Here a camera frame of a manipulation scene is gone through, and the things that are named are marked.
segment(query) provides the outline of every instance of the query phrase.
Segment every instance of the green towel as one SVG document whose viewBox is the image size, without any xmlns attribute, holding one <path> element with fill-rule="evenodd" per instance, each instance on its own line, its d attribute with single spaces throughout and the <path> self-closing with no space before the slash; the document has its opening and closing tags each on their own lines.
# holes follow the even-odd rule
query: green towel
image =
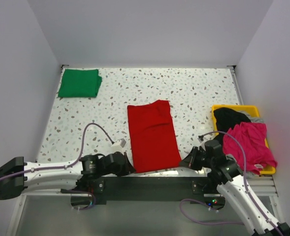
<svg viewBox="0 0 290 236">
<path fill-rule="evenodd" d="M 102 77 L 98 70 L 66 69 L 58 97 L 96 97 Z"/>
</svg>

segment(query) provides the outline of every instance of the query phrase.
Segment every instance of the speckled table surface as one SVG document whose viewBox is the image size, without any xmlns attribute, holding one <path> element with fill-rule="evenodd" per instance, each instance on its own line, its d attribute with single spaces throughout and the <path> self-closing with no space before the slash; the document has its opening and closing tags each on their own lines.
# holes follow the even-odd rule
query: speckled table surface
<svg viewBox="0 0 290 236">
<path fill-rule="evenodd" d="M 239 104 L 229 69 L 101 68 L 97 98 L 58 98 L 53 104 L 38 162 L 61 162 L 78 157 L 82 131 L 89 122 L 103 126 L 115 141 L 124 138 L 132 163 L 127 105 L 169 100 L 182 159 L 197 145 L 197 137 L 213 130 L 214 104 Z M 84 155 L 111 152 L 111 143 L 96 126 L 87 130 Z M 175 168 L 140 176 L 194 176 Z"/>
</svg>

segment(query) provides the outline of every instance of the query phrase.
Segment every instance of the white connector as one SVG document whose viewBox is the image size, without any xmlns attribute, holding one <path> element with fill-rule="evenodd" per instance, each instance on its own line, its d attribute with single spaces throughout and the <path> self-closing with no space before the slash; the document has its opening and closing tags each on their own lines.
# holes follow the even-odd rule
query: white connector
<svg viewBox="0 0 290 236">
<path fill-rule="evenodd" d="M 111 146 L 112 152 L 115 153 L 118 151 L 120 153 L 124 153 L 123 147 L 125 146 L 125 144 L 126 144 L 125 139 L 119 139 L 114 144 L 112 144 L 112 146 Z"/>
</svg>

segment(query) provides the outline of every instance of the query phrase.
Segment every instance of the white backdrop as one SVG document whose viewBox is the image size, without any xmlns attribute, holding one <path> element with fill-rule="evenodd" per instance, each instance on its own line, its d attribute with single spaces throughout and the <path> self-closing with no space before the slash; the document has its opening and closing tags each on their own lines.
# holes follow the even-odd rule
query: white backdrop
<svg viewBox="0 0 290 236">
<path fill-rule="evenodd" d="M 27 1 L 0 0 L 0 166 L 16 156 L 35 160 L 59 72 Z M 0 236 L 15 202 L 0 201 Z"/>
<path fill-rule="evenodd" d="M 236 65 L 272 0 L 28 0 L 59 63 Z"/>
<path fill-rule="evenodd" d="M 290 225 L 290 1 L 274 0 L 236 72 L 244 101 L 258 105 L 267 123 L 279 162 L 275 184 Z"/>
</svg>

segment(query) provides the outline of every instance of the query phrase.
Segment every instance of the red garment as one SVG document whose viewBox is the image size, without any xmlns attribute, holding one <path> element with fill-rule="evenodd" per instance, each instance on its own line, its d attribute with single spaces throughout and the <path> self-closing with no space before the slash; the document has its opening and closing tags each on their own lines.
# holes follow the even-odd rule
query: red garment
<svg viewBox="0 0 290 236">
<path fill-rule="evenodd" d="M 260 164 L 263 167 L 271 165 L 277 167 L 277 161 L 270 149 L 265 146 L 266 125 L 263 123 L 248 123 L 242 122 L 235 125 L 233 129 L 229 129 L 228 134 L 236 138 L 244 149 L 247 160 L 247 171 L 252 171 L 259 175 L 260 169 L 255 167 L 255 164 Z M 223 152 L 232 154 L 240 165 L 244 168 L 244 158 L 238 144 L 228 135 L 224 135 Z"/>
<path fill-rule="evenodd" d="M 138 173 L 174 168 L 181 157 L 175 139 L 170 105 L 158 100 L 127 106 L 134 167 Z"/>
</svg>

